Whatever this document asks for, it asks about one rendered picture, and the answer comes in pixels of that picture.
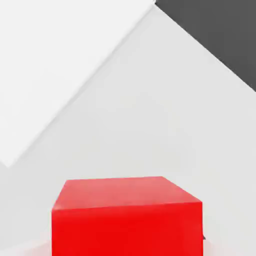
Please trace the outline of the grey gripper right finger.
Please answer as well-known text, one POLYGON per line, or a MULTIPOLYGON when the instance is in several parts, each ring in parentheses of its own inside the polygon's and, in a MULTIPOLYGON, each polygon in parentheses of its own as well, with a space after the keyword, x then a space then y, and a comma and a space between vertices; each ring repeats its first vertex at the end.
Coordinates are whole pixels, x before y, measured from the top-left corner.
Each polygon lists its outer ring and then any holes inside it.
POLYGON ((203 256, 215 256, 213 243, 203 235, 203 256))

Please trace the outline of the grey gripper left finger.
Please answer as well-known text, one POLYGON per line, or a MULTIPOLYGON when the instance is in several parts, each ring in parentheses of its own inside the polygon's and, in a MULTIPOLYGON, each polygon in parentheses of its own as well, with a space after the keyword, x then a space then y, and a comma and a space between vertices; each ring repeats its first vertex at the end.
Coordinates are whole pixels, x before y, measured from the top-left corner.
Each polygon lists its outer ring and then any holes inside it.
POLYGON ((24 256, 52 256, 50 240, 34 241, 24 250, 24 256))

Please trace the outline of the small red cube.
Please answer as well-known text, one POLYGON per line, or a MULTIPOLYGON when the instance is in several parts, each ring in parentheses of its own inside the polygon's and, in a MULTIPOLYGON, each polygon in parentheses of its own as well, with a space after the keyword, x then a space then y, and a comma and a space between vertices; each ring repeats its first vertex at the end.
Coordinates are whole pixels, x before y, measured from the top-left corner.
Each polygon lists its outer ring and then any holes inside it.
POLYGON ((162 176, 67 180, 52 256, 204 256, 203 203, 162 176))

